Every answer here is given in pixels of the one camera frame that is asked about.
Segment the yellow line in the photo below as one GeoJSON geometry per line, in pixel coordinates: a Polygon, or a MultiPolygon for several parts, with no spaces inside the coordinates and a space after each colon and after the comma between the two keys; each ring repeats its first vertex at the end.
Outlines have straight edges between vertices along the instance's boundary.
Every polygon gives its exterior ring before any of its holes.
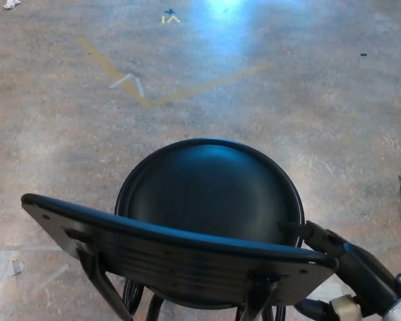
{"type": "MultiPolygon", "coordinates": [[[[113,81],[117,82],[122,79],[126,75],[117,70],[108,59],[103,56],[98,50],[91,46],[89,41],[83,37],[77,37],[76,43],[82,47],[91,58],[102,68],[104,69],[113,81]]],[[[181,90],[179,92],[175,92],[173,94],[167,95],[165,97],[149,100],[145,97],[141,97],[138,87],[132,81],[122,82],[119,87],[124,89],[129,95],[131,95],[136,101],[138,101],[143,107],[151,107],[152,105],[162,105],[168,102],[174,102],[176,100],[180,100],[183,98],[188,98],[194,96],[196,94],[200,94],[201,92],[205,92],[207,90],[213,89],[214,87],[222,86],[224,84],[228,84],[229,82],[233,82],[238,78],[243,76],[254,74],[256,72],[263,71],[268,68],[267,63],[259,64],[252,68],[247,68],[244,70],[239,70],[238,72],[233,72],[232,74],[222,76],[220,78],[211,80],[210,82],[205,82],[203,84],[197,85],[195,87],[187,88],[185,90],[181,90]]]]}
{"type": "Polygon", "coordinates": [[[205,82],[205,83],[197,85],[195,87],[188,88],[188,89],[182,90],[180,92],[175,92],[171,95],[152,100],[151,104],[152,105],[162,105],[162,104],[166,104],[168,102],[173,102],[175,100],[179,100],[182,98],[188,98],[188,97],[194,96],[196,94],[200,94],[201,92],[210,90],[214,87],[218,87],[223,84],[228,84],[229,82],[233,82],[236,79],[241,78],[243,76],[246,76],[249,74],[254,74],[255,72],[265,70],[268,68],[268,66],[269,66],[269,64],[262,63],[255,67],[252,67],[252,68],[247,68],[244,70],[240,70],[238,72],[233,72],[232,74],[211,80],[210,82],[205,82]]]}
{"type": "MultiPolygon", "coordinates": [[[[113,79],[114,82],[117,82],[118,80],[126,76],[125,74],[117,70],[112,65],[112,63],[109,62],[107,58],[104,57],[98,50],[92,47],[87,39],[83,37],[77,37],[76,43],[80,47],[82,47],[92,57],[92,59],[110,75],[110,77],[113,79]]],[[[150,100],[140,96],[138,88],[136,84],[134,84],[133,82],[125,81],[122,82],[119,86],[123,88],[129,95],[131,95],[136,101],[138,101],[141,104],[141,106],[143,107],[151,106],[150,100]]]]}

